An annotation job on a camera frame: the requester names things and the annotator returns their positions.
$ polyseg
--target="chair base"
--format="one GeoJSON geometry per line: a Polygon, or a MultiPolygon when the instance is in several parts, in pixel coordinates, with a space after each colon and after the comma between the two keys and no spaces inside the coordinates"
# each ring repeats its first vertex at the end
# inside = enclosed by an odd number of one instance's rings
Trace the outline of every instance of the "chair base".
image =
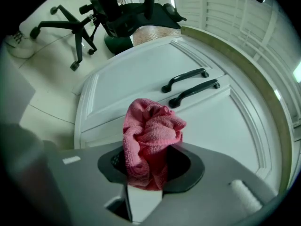
{"type": "Polygon", "coordinates": [[[62,5],[59,5],[57,7],[52,7],[50,13],[53,15],[57,13],[58,10],[60,10],[63,13],[63,15],[68,19],[68,21],[42,21],[40,22],[38,27],[33,28],[33,30],[30,33],[30,37],[32,39],[36,39],[42,27],[70,29],[72,33],[75,34],[75,45],[76,45],[76,53],[77,53],[77,61],[72,63],[70,68],[73,71],[75,71],[79,67],[80,62],[83,60],[82,47],[81,47],[82,38],[92,47],[92,49],[89,50],[90,55],[94,54],[94,52],[97,51],[96,46],[94,45],[93,41],[90,39],[84,27],[93,18],[89,16],[80,22],[62,5]]]}

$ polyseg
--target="white cabinet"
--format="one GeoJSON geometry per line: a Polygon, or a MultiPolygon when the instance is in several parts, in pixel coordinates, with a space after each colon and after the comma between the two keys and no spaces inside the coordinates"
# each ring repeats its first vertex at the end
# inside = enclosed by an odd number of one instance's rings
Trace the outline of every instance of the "white cabinet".
{"type": "Polygon", "coordinates": [[[76,148],[122,140],[124,117],[137,98],[167,105],[183,91],[217,79],[208,88],[182,100],[173,109],[186,120],[184,142],[227,154],[263,178],[275,191],[281,179],[281,150],[271,113],[252,82],[225,56],[185,36],[167,37],[129,49],[87,79],[76,118],[76,148]],[[197,75],[162,86],[182,73],[197,75]]]}

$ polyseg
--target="chair wheel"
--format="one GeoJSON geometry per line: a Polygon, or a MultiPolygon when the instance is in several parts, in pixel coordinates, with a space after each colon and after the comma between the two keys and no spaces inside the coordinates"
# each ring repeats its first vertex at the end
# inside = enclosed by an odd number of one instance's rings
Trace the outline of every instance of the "chair wheel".
{"type": "Polygon", "coordinates": [[[73,62],[70,66],[70,68],[73,70],[73,71],[76,71],[77,68],[79,67],[79,63],[77,62],[73,62]]]}
{"type": "Polygon", "coordinates": [[[53,15],[56,14],[56,12],[57,12],[57,7],[52,7],[50,10],[50,14],[53,15]]]}
{"type": "Polygon", "coordinates": [[[89,55],[93,55],[94,52],[95,52],[94,49],[89,49],[88,54],[89,54],[89,55]]]}
{"type": "Polygon", "coordinates": [[[30,37],[32,39],[36,39],[37,36],[40,34],[41,30],[38,27],[34,27],[33,30],[30,32],[30,37]]]}

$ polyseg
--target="tiled floor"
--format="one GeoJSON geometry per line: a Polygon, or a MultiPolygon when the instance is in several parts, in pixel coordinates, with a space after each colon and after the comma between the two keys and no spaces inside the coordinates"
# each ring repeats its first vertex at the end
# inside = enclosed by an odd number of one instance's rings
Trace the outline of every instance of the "tiled floor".
{"type": "MultiPolygon", "coordinates": [[[[31,29],[45,20],[66,20],[58,11],[50,14],[53,6],[62,4],[77,19],[87,15],[79,13],[79,6],[89,4],[89,0],[48,0],[41,5],[20,29],[27,36],[31,29]]],[[[94,27],[86,25],[89,34],[94,27]]],[[[20,124],[33,131],[41,139],[51,140],[61,149],[73,148],[73,134],[78,97],[71,91],[81,78],[103,62],[113,57],[107,49],[103,37],[105,30],[99,26],[94,43],[98,51],[90,56],[90,48],[83,40],[83,61],[77,71],[70,65],[76,60],[75,39],[71,31],[58,28],[42,28],[35,41],[36,54],[30,59],[10,56],[13,64],[36,90],[20,124]]]]}
{"type": "Polygon", "coordinates": [[[180,29],[164,28],[156,26],[144,26],[138,29],[133,34],[134,42],[133,45],[137,46],[148,41],[156,40],[171,35],[181,34],[180,29]]]}

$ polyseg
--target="white roller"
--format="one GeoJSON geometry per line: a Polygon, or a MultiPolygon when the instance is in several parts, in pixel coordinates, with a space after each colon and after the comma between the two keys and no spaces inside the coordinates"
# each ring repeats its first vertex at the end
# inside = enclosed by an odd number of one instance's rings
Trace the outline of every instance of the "white roller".
{"type": "Polygon", "coordinates": [[[262,204],[241,180],[234,180],[230,185],[233,192],[241,200],[245,210],[249,215],[257,212],[262,208],[262,204]]]}

